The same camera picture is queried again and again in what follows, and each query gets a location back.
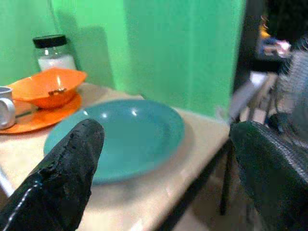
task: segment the orange plate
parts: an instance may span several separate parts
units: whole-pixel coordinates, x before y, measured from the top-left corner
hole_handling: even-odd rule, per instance
[[[87,73],[77,70],[52,68],[16,81],[13,99],[35,104],[40,108],[65,105],[75,96],[75,89],[86,79]]]
[[[0,134],[29,132],[51,126],[77,111],[80,106],[81,96],[77,93],[75,97],[63,107],[39,109],[32,114],[17,118],[14,126],[5,130],[0,130]],[[15,107],[17,115],[31,111],[31,108],[33,108],[32,105],[24,102],[15,102]]]

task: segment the table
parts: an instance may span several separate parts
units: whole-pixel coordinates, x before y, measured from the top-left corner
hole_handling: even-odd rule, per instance
[[[82,106],[113,99],[140,98],[83,84]],[[228,139],[229,125],[176,109],[185,122],[185,138],[177,153],[160,168],[125,182],[93,186],[79,231],[149,231],[158,228],[192,182],[198,180]],[[43,145],[52,128],[22,135],[0,136],[1,183],[12,193],[43,158]]]

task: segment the bowl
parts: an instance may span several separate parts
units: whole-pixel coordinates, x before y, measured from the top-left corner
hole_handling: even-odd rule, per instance
[[[52,68],[16,81],[13,99],[35,104],[40,108],[61,107],[76,94],[75,89],[86,79],[82,71]]]

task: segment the green wall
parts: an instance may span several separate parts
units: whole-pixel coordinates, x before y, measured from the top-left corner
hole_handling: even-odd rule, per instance
[[[4,1],[19,15],[22,6]],[[7,36],[18,41],[0,57],[11,76],[2,84],[36,71],[34,58],[22,62],[32,55],[26,54],[33,50],[33,36],[59,32],[70,38],[77,67],[88,72],[88,82],[209,116],[228,108],[244,0],[25,2],[35,12],[18,25],[22,38],[16,29]],[[5,57],[16,44],[25,54],[13,63]],[[23,69],[12,70],[17,64]]]

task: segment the white mug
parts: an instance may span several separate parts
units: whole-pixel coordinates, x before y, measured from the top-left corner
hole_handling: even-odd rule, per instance
[[[0,87],[0,130],[15,123],[15,106],[12,99],[12,88]]]

